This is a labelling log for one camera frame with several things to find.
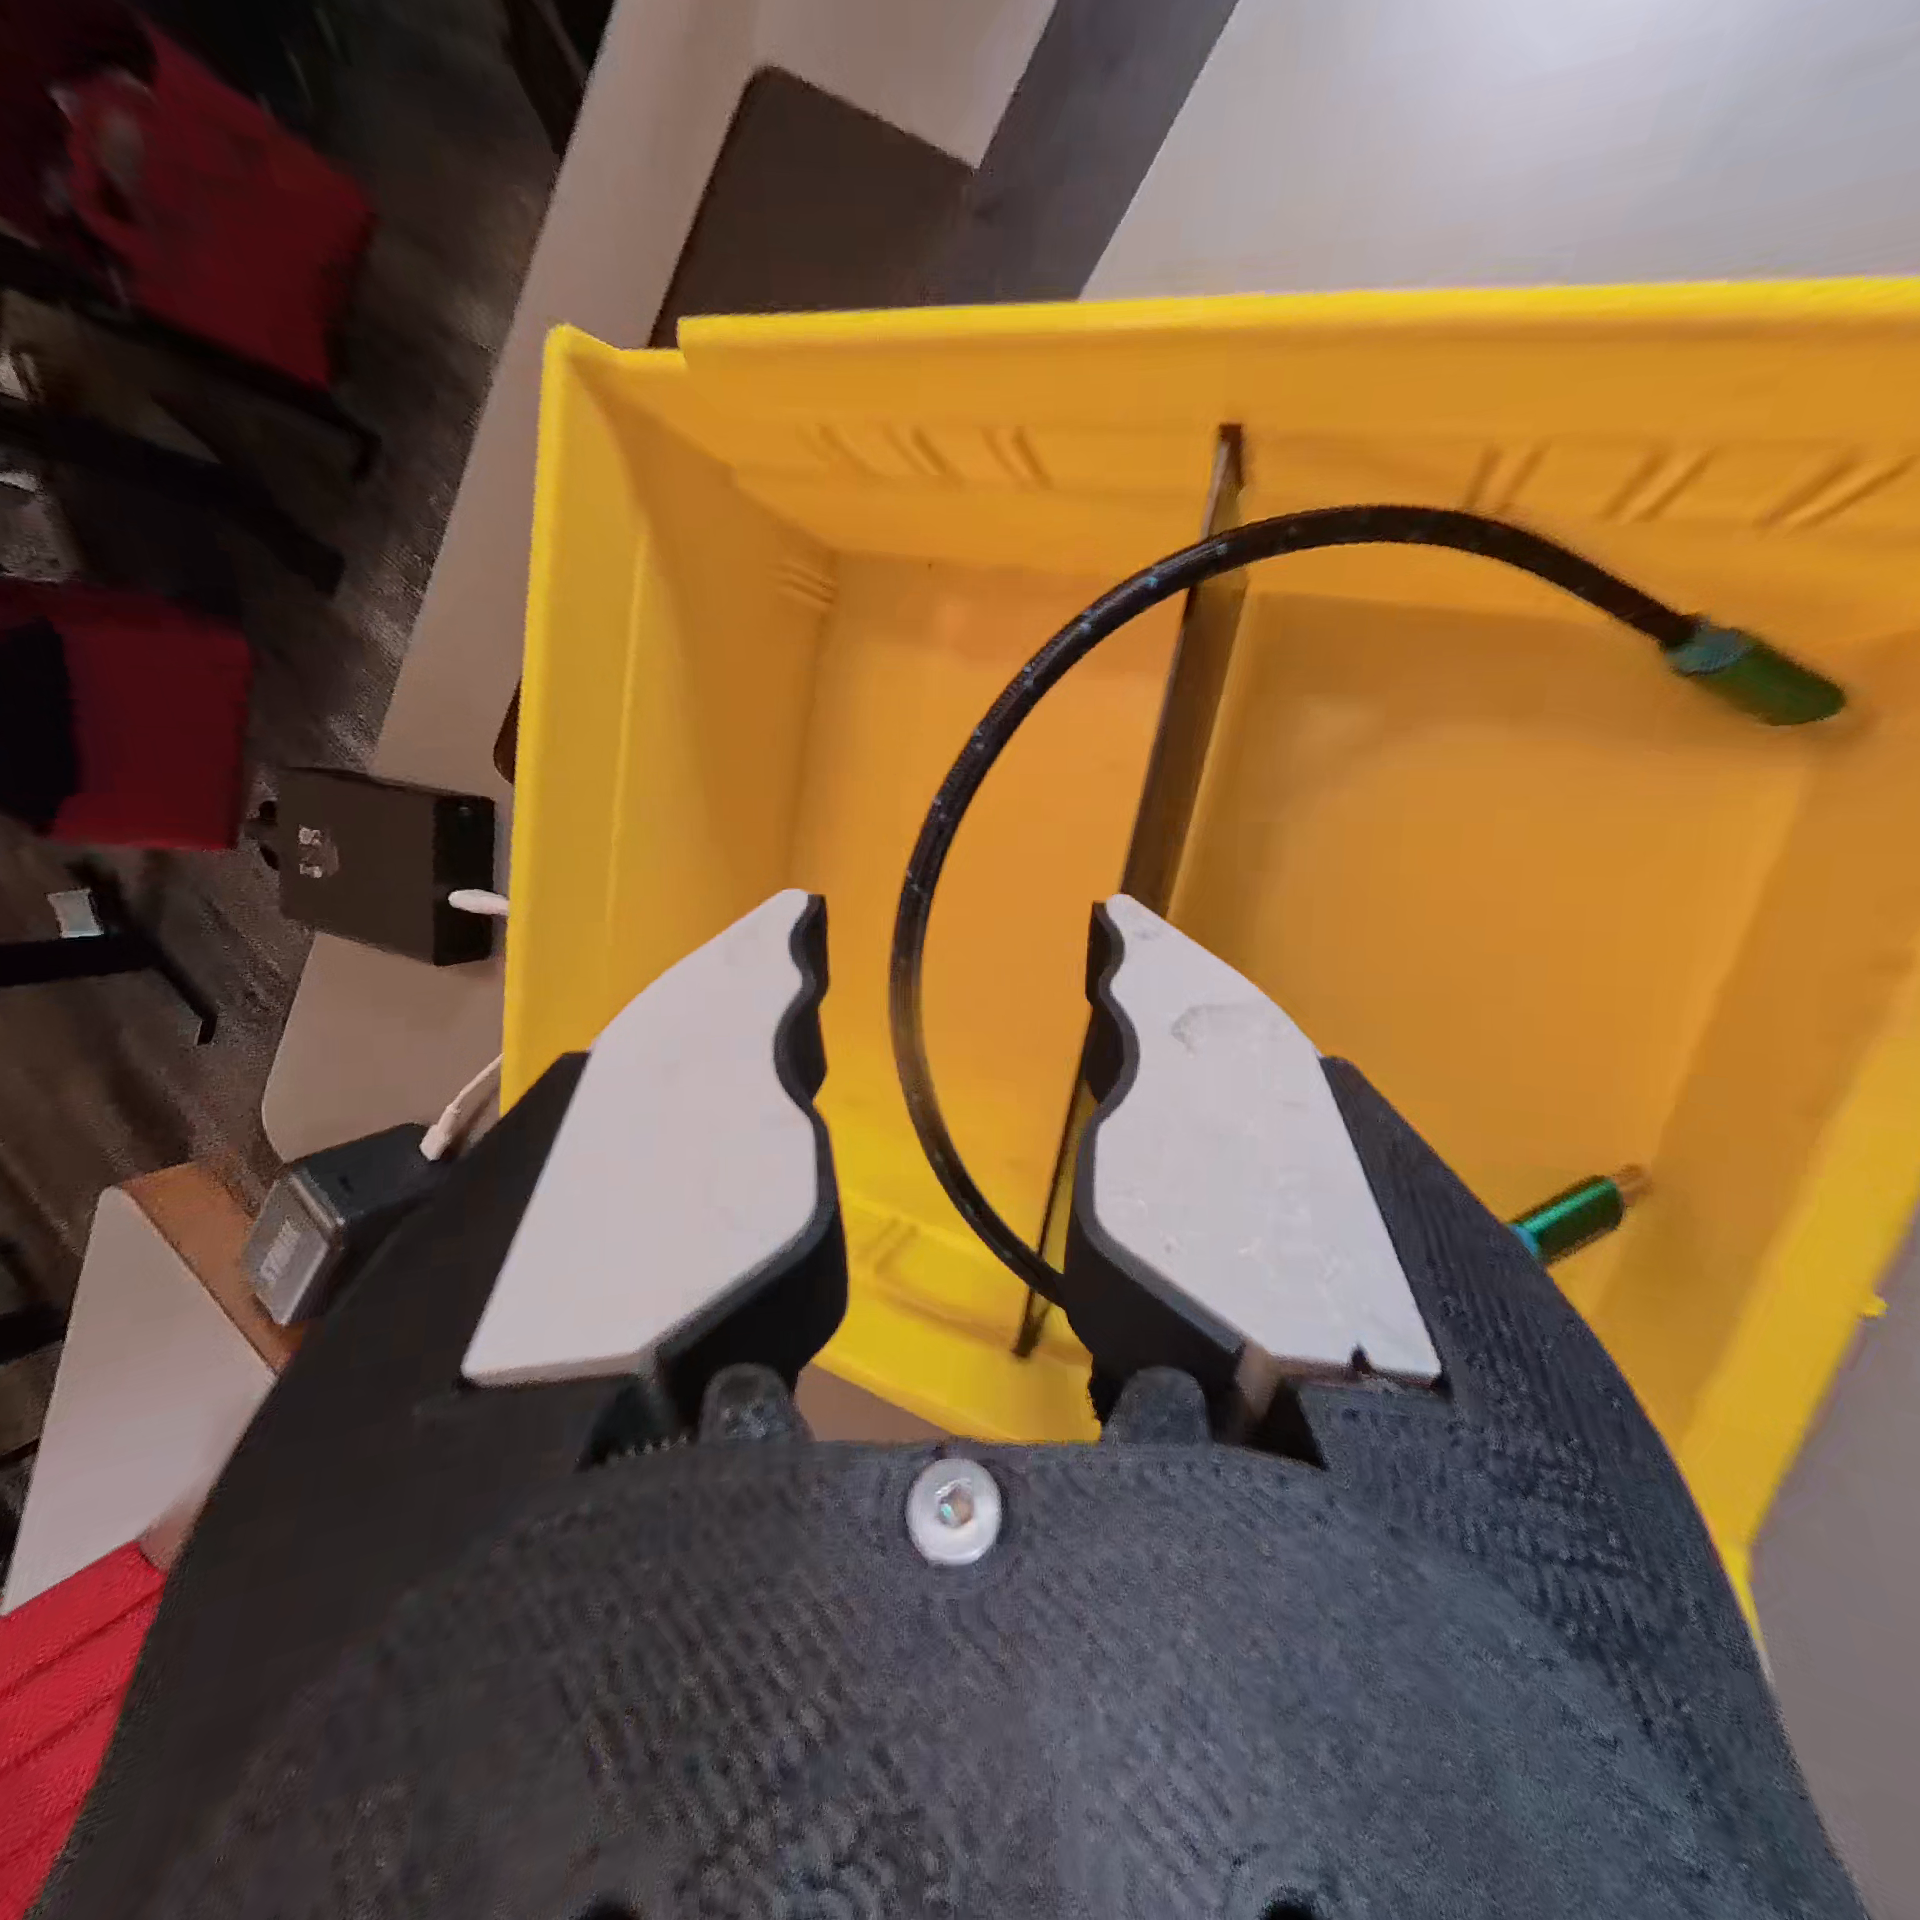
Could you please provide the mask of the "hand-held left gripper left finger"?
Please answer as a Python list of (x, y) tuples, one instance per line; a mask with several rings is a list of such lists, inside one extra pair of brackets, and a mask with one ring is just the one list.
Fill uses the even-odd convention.
[(473, 1386), (733, 1363), (796, 1384), (848, 1307), (819, 1113), (828, 908), (784, 889), (663, 972), (588, 1046), (464, 1353)]

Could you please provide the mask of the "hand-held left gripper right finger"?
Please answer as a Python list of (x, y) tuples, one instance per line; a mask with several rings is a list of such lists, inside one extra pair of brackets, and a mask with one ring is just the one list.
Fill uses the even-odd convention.
[(1062, 1314), (1094, 1406), (1152, 1369), (1256, 1429), (1296, 1386), (1433, 1390), (1444, 1363), (1316, 1044), (1133, 897), (1093, 909)]

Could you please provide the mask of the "yellow plastic bin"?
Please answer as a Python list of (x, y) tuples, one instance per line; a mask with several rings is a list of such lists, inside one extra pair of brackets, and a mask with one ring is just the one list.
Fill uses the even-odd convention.
[(911, 1139), (895, 900), (974, 724), (1208, 525), (1494, 516), (1836, 681), (1761, 724), (1501, 564), (1357, 546), (1239, 606), (1172, 921), (1497, 1213), (1643, 1169), (1559, 1268), (1740, 1587), (1916, 1208), (1916, 278), (688, 321), (544, 348), (504, 1093), (763, 899), (830, 914), (828, 1373), (1091, 1438), (1062, 1323)]

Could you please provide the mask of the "grey power adapter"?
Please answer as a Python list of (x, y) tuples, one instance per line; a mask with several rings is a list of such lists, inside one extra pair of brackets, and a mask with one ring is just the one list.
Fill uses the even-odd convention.
[(437, 1190), (445, 1169), (425, 1141), (425, 1125), (400, 1123), (283, 1169), (243, 1250), (245, 1277), (277, 1329), (320, 1316)]

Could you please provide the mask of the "black power box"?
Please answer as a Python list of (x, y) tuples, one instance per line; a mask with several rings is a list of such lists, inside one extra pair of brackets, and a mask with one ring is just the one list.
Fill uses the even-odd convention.
[(494, 921), (452, 904), (494, 889), (496, 805), (486, 797), (288, 769), (245, 836), (277, 874), (279, 912), (296, 926), (432, 970), (494, 953)]

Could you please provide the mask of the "grey wood-edged table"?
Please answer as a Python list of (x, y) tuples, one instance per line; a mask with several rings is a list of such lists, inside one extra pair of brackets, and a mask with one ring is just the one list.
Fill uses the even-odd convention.
[(123, 1546), (172, 1566), (302, 1333), (257, 1306), (252, 1213), (200, 1165), (94, 1212), (4, 1587), (12, 1614)]

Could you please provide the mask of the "red storage tote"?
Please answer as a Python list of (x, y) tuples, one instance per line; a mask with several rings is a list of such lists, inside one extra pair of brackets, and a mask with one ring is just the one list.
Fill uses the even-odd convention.
[(4, 820), (78, 848), (233, 850), (252, 672), (233, 624), (167, 597), (4, 579)]
[(313, 142), (334, 5), (1, 5), (4, 257), (324, 394), (376, 226)]

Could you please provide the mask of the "red basket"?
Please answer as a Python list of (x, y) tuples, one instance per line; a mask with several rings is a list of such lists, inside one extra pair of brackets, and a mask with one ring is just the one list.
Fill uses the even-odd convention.
[(27, 1916), (104, 1757), (165, 1573), (126, 1542), (1, 1619), (1, 1916)]

